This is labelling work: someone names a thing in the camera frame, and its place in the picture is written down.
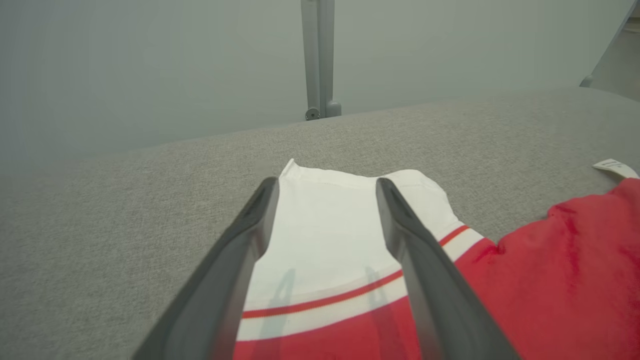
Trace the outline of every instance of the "red fabric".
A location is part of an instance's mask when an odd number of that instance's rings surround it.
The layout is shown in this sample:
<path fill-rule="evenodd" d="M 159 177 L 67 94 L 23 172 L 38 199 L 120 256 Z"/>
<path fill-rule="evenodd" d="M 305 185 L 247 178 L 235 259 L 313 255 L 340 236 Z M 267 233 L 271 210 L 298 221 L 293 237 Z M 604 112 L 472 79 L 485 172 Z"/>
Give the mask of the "red fabric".
<path fill-rule="evenodd" d="M 558 204 L 496 246 L 456 261 L 524 359 L 640 359 L 640 180 Z M 417 359 L 405 297 L 276 339 L 239 341 L 234 359 Z"/>

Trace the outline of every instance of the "gray fabric surface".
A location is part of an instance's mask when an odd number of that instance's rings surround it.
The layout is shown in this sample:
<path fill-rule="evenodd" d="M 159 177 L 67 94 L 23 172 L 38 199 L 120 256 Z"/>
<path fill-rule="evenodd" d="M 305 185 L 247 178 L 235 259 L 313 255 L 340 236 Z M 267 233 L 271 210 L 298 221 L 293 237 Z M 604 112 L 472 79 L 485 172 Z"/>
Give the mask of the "gray fabric surface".
<path fill-rule="evenodd" d="M 498 240 L 640 170 L 640 102 L 585 88 L 440 102 L 85 161 L 0 194 L 0 357 L 129 357 L 260 180 L 289 158 L 422 171 Z"/>

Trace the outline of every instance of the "cloth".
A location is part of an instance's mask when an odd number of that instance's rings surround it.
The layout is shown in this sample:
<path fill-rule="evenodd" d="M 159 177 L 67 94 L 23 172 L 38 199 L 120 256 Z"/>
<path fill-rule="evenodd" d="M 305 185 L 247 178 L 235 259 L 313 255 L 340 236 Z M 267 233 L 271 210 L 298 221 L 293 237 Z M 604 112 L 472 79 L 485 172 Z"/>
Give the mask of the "cloth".
<path fill-rule="evenodd" d="M 420 172 L 386 177 L 523 358 L 640 357 L 639 180 L 558 204 L 495 245 Z M 420 357 L 402 273 L 384 249 L 375 180 L 290 161 L 235 359 Z M 309 224 L 313 234 L 300 236 Z"/>

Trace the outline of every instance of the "white stripe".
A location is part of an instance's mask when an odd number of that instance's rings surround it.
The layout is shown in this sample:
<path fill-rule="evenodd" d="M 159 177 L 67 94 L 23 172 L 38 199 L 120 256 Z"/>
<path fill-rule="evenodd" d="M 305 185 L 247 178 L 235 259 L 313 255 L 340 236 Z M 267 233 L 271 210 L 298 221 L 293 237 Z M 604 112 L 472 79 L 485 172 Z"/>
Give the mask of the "white stripe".
<path fill-rule="evenodd" d="M 335 304 L 298 313 L 249 318 L 240 321 L 237 341 L 270 339 L 309 331 L 389 305 L 407 294 L 404 277 L 373 291 Z"/>
<path fill-rule="evenodd" d="M 471 249 L 477 242 L 482 240 L 484 236 L 480 235 L 473 229 L 464 230 L 458 234 L 455 238 L 451 239 L 448 243 L 442 247 L 444 252 L 447 253 L 451 261 L 456 261 L 462 254 L 468 249 Z"/>

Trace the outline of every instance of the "white fabric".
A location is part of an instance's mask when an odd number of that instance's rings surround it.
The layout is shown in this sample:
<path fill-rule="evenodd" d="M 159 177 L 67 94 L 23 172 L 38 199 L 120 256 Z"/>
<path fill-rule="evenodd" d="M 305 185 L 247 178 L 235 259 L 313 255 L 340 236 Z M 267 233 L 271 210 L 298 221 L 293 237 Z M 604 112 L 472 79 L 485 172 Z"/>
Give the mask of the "white fabric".
<path fill-rule="evenodd" d="M 401 170 L 391 179 L 420 221 L 438 240 L 463 224 L 454 215 L 447 194 L 416 170 Z M 289 161 L 279 179 L 280 197 L 271 241 L 256 262 L 245 311 L 269 309 L 344 294 L 401 269 L 388 253 L 376 201 L 377 177 L 299 167 Z M 479 234 L 467 229 L 445 245 L 457 259 Z M 378 289 L 375 306 L 350 299 L 302 313 L 244 318 L 238 340 L 271 338 L 311 330 L 384 306 L 406 295 L 404 279 Z M 286 316 L 286 325 L 267 326 Z"/>

